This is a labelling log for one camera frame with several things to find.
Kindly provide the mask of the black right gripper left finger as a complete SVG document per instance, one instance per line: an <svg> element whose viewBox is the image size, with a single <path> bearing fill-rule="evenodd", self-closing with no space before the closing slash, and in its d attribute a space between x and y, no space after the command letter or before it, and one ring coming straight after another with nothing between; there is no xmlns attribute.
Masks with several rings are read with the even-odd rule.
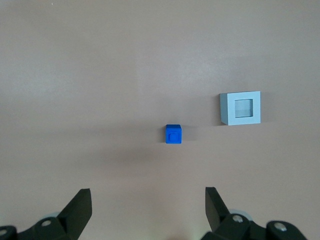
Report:
<svg viewBox="0 0 320 240"><path fill-rule="evenodd" d="M92 216L92 195L89 188L79 190L57 215L39 220L18 232L13 225L0 227L2 240L77 240Z"/></svg>

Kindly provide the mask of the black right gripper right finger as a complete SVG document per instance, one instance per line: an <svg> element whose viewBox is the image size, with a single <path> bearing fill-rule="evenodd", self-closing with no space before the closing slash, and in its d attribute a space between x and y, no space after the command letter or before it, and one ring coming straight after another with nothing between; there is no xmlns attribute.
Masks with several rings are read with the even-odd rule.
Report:
<svg viewBox="0 0 320 240"><path fill-rule="evenodd" d="M211 231L203 240L305 240L293 224L272 220L262 227L240 213L230 213L215 187L205 188L205 214Z"/></svg>

